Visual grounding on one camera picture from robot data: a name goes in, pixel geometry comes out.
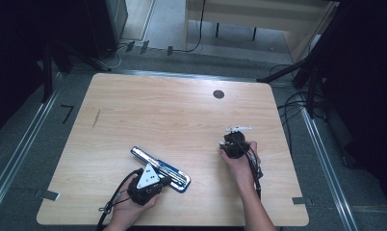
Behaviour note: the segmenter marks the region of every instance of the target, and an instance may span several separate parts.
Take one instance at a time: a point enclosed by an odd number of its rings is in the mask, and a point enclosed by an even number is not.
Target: power cord
[[[286,100],[284,105],[281,105],[281,106],[277,107],[277,110],[284,109],[284,112],[283,112],[282,115],[280,115],[280,118],[284,117],[284,121],[282,122],[282,125],[286,126],[287,140],[288,140],[288,144],[289,144],[290,155],[292,155],[292,153],[293,153],[293,139],[292,139],[292,133],[291,133],[291,130],[290,130],[289,120],[291,118],[297,116],[303,109],[305,109],[307,107],[306,100],[296,100],[296,101],[293,101],[293,102],[290,102],[290,101],[294,97],[296,97],[297,95],[306,94],[306,93],[307,93],[307,91],[297,92],[297,93],[291,95]],[[314,109],[319,109],[319,110],[323,111],[323,103],[322,102],[313,102],[313,108]],[[290,116],[288,115],[288,112],[296,110],[296,109],[298,109],[298,110],[295,113],[293,113]],[[313,113],[318,118],[326,119],[326,115],[325,115],[324,112],[322,112],[322,115],[318,115],[316,110],[313,110]]]

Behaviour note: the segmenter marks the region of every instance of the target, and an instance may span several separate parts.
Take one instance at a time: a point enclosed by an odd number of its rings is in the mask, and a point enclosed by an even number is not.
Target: black hole
[[[224,93],[221,90],[215,90],[214,91],[214,96],[215,96],[215,98],[221,99],[221,98],[224,97]]]

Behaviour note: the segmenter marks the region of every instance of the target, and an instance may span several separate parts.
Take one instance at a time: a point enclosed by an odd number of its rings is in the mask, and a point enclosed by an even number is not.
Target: black cable
[[[200,16],[200,24],[199,24],[199,41],[197,42],[196,44],[196,47],[194,49],[191,49],[191,50],[173,50],[174,52],[184,52],[184,53],[189,53],[189,52],[193,52],[200,44],[200,42],[202,41],[202,23],[203,23],[203,14],[205,12],[205,3],[206,3],[206,0],[203,0],[203,5],[202,5],[202,14]]]
[[[259,199],[261,199],[261,186],[260,186],[260,182],[259,182],[259,179],[257,178],[257,169],[255,169],[255,166],[253,164],[253,161],[250,160],[250,158],[247,156],[247,153],[248,151],[245,151],[244,147],[242,146],[241,143],[239,143],[238,141],[236,141],[236,139],[234,139],[233,137],[231,137],[231,139],[233,140],[233,142],[235,142],[241,149],[242,151],[245,153],[245,156],[247,157],[247,160],[248,160],[248,164],[249,164],[249,167],[250,167],[250,170],[251,170],[251,173],[253,175],[253,179],[254,179],[254,183],[256,184],[256,192],[257,192],[257,195],[259,196]]]
[[[108,214],[110,214],[112,212],[112,208],[113,206],[115,206],[115,199],[116,199],[116,196],[119,192],[119,190],[121,189],[121,187],[124,185],[124,183],[134,174],[139,174],[139,173],[142,173],[143,172],[143,169],[140,168],[140,169],[137,169],[137,170],[134,170],[133,172],[131,172],[130,174],[128,174],[124,180],[122,180],[122,182],[119,184],[119,186],[117,187],[115,193],[113,194],[112,198],[110,199],[109,202],[107,202],[106,206],[103,208],[103,214],[101,215],[101,218],[100,220],[98,221],[97,223],[97,227],[96,227],[96,231],[101,231],[102,228],[103,228],[103,221],[104,219],[106,218],[106,216]]]

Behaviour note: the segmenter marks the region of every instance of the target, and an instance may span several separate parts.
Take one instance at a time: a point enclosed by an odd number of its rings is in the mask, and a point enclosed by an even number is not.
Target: cable
[[[100,64],[102,64],[102,65],[104,65],[104,66],[106,66],[107,68],[110,68],[110,69],[119,67],[119,66],[121,65],[121,62],[122,62],[122,58],[121,58],[121,56],[119,55],[119,51],[120,51],[121,49],[123,49],[124,47],[127,47],[127,46],[128,46],[128,44],[126,44],[126,45],[124,45],[124,46],[120,46],[120,47],[117,49],[116,54],[117,54],[117,57],[118,57],[118,64],[111,66],[111,65],[104,64],[103,62],[101,62],[101,61],[99,61],[99,60],[97,60],[97,61],[98,61]]]
[[[248,151],[246,151],[244,149],[244,147],[242,146],[241,143],[239,143],[238,141],[236,141],[236,139],[234,139],[233,137],[231,137],[231,139],[233,140],[233,142],[235,142],[241,149],[242,151],[245,153],[245,156],[247,157],[247,160],[248,160],[248,164],[249,164],[249,167],[250,167],[250,170],[251,170],[251,173],[253,175],[253,179],[254,179],[254,183],[256,184],[256,192],[257,192],[257,195],[259,196],[259,199],[261,199],[261,187],[260,187],[260,182],[259,182],[259,179],[257,178],[257,169],[256,169],[256,166],[253,164],[253,161],[250,160],[250,158],[247,156],[247,153]]]
[[[184,53],[189,53],[189,52],[193,52],[200,44],[200,42],[202,41],[202,23],[203,23],[203,14],[205,12],[205,3],[206,3],[206,0],[203,0],[203,5],[202,5],[202,14],[200,16],[200,24],[199,24],[199,41],[197,42],[196,44],[196,47],[191,49],[191,50],[173,50],[174,52],[184,52]]]
[[[299,94],[304,94],[304,93],[307,93],[307,91],[300,91],[300,92],[297,92],[297,93],[291,95],[286,100],[284,105],[281,105],[281,106],[277,107],[277,110],[284,109],[284,113],[282,115],[280,115],[280,118],[284,116],[284,121],[282,122],[282,125],[286,126],[287,140],[288,140],[288,144],[289,144],[290,155],[292,155],[292,153],[293,153],[293,140],[292,140],[292,134],[291,134],[290,125],[289,125],[289,120],[291,118],[297,116],[303,109],[305,109],[306,108],[306,103],[307,103],[305,100],[297,100],[297,101],[293,101],[293,102],[290,102],[290,100],[292,98],[294,98],[295,96],[297,96]],[[323,96],[320,95],[320,94],[316,94],[315,96],[323,98]],[[295,109],[298,109],[298,108],[299,108],[299,110],[296,113],[292,114],[291,116],[288,116],[288,112],[289,111],[292,111],[292,110],[295,110]],[[313,102],[313,113],[318,118],[326,119],[325,112],[322,112],[322,115],[318,115],[314,111],[315,109],[321,109],[322,110],[323,109],[323,103],[322,102]]]
[[[98,221],[98,224],[97,224],[97,227],[96,227],[96,231],[102,230],[102,228],[103,228],[103,221],[104,221],[104,219],[106,218],[106,216],[112,212],[112,208],[117,204],[117,203],[115,203],[116,196],[117,196],[119,190],[121,189],[121,187],[124,185],[124,183],[125,183],[132,175],[134,175],[134,174],[139,174],[139,173],[142,173],[142,172],[143,172],[143,169],[142,169],[142,168],[139,168],[139,169],[137,169],[137,170],[134,170],[134,171],[131,172],[130,174],[128,174],[128,175],[124,178],[124,180],[122,180],[122,182],[119,184],[119,186],[117,187],[117,189],[116,189],[115,193],[113,194],[112,198],[110,199],[109,202],[107,202],[106,206],[105,206],[104,208],[102,208],[102,210],[99,209],[99,211],[104,211],[104,213],[101,215],[101,218],[100,218],[100,220]]]

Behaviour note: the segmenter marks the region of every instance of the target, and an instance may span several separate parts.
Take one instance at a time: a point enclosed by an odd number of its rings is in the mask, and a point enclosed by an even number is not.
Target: light wood surface
[[[224,98],[216,99],[214,90]],[[277,226],[306,225],[297,176],[271,87],[259,83],[97,74],[67,140],[44,200],[41,224],[96,224],[121,180],[144,163],[136,145],[192,178],[185,193],[164,188],[137,225],[241,226],[241,199],[219,156],[225,128],[248,126],[258,141],[262,201]]]
[[[186,0],[184,48],[188,20],[200,20],[202,5],[202,0]],[[290,54],[297,62],[331,19],[334,5],[320,0],[207,0],[203,20],[286,32]]]

